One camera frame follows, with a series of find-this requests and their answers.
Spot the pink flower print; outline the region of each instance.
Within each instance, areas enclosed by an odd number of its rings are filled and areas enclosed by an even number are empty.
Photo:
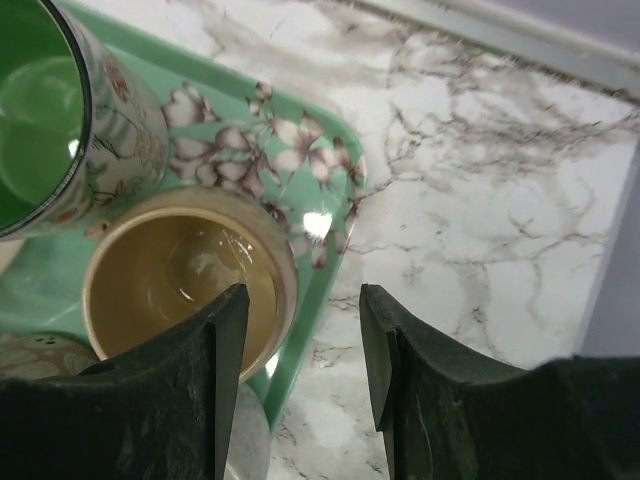
[[[98,238],[109,228],[107,222],[99,223],[98,225],[90,225],[84,231],[85,238]]]
[[[73,217],[76,216],[76,214],[79,212],[77,207],[71,208],[69,210],[67,210],[66,212],[62,213],[61,215],[58,215],[54,222],[55,223],[64,223],[67,222],[69,220],[71,220]]]
[[[221,121],[207,99],[193,85],[184,82],[182,87],[183,90],[173,90],[171,100],[162,107],[169,128]]]
[[[339,254],[346,251],[347,236],[331,228],[332,216],[327,213],[306,212],[301,224],[291,225],[287,231],[292,235],[298,235],[291,240],[291,248],[300,258],[311,250],[311,265],[313,268],[324,268],[327,264],[327,255],[331,240]]]
[[[240,182],[241,189],[253,198],[262,198],[265,194],[265,186],[262,180],[262,172],[266,172],[271,180],[280,186],[280,176],[271,166],[269,159],[262,150],[256,150],[250,160],[251,166]]]
[[[98,203],[98,205],[100,207],[106,207],[108,205],[111,205],[118,197],[121,197],[126,193],[125,190],[126,188],[124,185],[124,180],[120,180],[117,183],[116,188],[113,190],[113,195],[107,194],[107,198],[105,198],[100,203]]]
[[[335,152],[326,147],[314,148],[309,152],[309,167],[321,188],[331,185],[331,175],[340,166],[342,164]]]
[[[242,193],[240,182],[249,171],[249,162],[212,161],[196,169],[196,178],[205,187],[224,187]]]
[[[127,100],[129,99],[129,86],[122,75],[118,61],[113,55],[108,55],[105,59],[104,69],[107,73],[107,77],[109,77],[109,82],[111,82],[113,91],[116,92],[116,95],[118,95],[120,100],[127,103]]]
[[[354,163],[349,154],[349,149],[340,137],[334,137],[333,151],[336,156],[336,161],[347,171],[354,187],[362,187],[364,178],[367,175],[364,157],[361,156],[358,158],[358,161]]]
[[[291,147],[273,158],[273,166],[293,173],[302,166],[311,146],[324,133],[322,126],[307,112],[304,112],[300,125],[281,117],[273,117],[270,122],[275,135]]]
[[[182,179],[193,178],[196,170],[206,163],[229,161],[246,157],[253,149],[255,137],[251,132],[243,132],[236,127],[226,127],[217,134],[215,141],[197,140],[187,137],[172,139],[175,157],[169,161],[170,168]]]
[[[286,205],[278,205],[277,203],[270,202],[268,200],[260,202],[260,205],[267,211],[269,215],[273,217],[276,222],[278,222],[281,227],[285,229],[288,227],[289,222],[287,221],[287,213],[293,210],[291,207],[288,207]]]
[[[352,200],[351,207],[349,208],[349,211],[344,217],[344,228],[345,228],[345,231],[347,232],[347,238],[351,236],[353,227],[355,226],[358,215],[360,214],[360,205],[362,203],[362,200],[363,200],[362,197]]]

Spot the floral mug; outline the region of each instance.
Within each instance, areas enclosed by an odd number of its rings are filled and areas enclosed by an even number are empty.
[[[71,226],[91,233],[160,182],[162,110],[52,0],[0,2],[0,29],[15,34],[0,46],[0,241]]]
[[[28,380],[72,376],[95,363],[91,350],[59,335],[10,333],[0,338],[0,375]]]

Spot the white flower pattern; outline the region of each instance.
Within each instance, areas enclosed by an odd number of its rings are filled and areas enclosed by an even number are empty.
[[[363,197],[364,161],[354,161],[341,137],[329,137],[327,142],[321,121],[308,111],[302,111],[299,121],[276,113],[275,97],[270,85],[257,83],[253,96],[246,98],[248,120],[231,121],[218,115],[193,85],[183,84],[163,108],[167,124],[175,128],[210,124],[216,133],[213,140],[174,136],[175,154],[169,165],[183,180],[195,179],[201,185],[255,199],[290,235],[298,258],[310,251],[313,268],[324,268],[331,246],[337,254],[346,250]],[[279,145],[278,151],[272,145]],[[311,173],[321,193],[332,190],[336,172],[342,172],[352,185],[354,194],[349,195],[346,213],[334,217],[336,223],[324,238],[305,232],[293,220],[304,212],[296,212],[286,201],[287,187],[302,171]]]

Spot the green tray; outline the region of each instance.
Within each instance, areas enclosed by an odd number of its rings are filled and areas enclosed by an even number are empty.
[[[360,143],[341,120],[314,105],[86,7],[62,3],[166,105],[176,126],[174,153],[179,147],[182,158],[171,160],[162,188],[200,181],[240,190],[264,205],[290,236],[299,255],[296,316],[280,350],[250,380],[273,431],[357,216],[365,182]],[[203,146],[215,155],[191,158]],[[27,242],[0,277],[0,331],[60,332],[88,343],[80,290],[95,245],[78,231]]]

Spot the floral pattern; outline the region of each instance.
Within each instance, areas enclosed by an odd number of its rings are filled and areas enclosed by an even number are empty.
[[[169,158],[167,124],[147,86],[77,20],[61,14],[77,40],[91,86],[88,144],[70,184],[43,215],[4,238],[81,225],[94,232],[162,179]]]
[[[175,129],[169,166],[183,181],[227,188],[256,200],[289,234],[296,256],[310,253],[312,267],[324,268],[331,249],[337,254],[346,250],[363,198],[364,160],[353,158],[345,139],[329,135],[321,119],[309,111],[302,110],[299,120],[278,114],[276,97],[270,85],[258,82],[246,98],[247,119],[231,119],[185,82],[171,92],[162,109]],[[206,133],[201,136],[179,132],[196,125],[208,125],[209,130],[202,130]],[[346,211],[329,218],[323,231],[310,230],[304,219],[318,214],[313,210],[317,205],[307,210],[304,199],[290,199],[288,190],[295,181],[304,188],[315,185],[323,206],[333,203],[327,210],[346,205]],[[346,202],[338,189],[345,183]]]

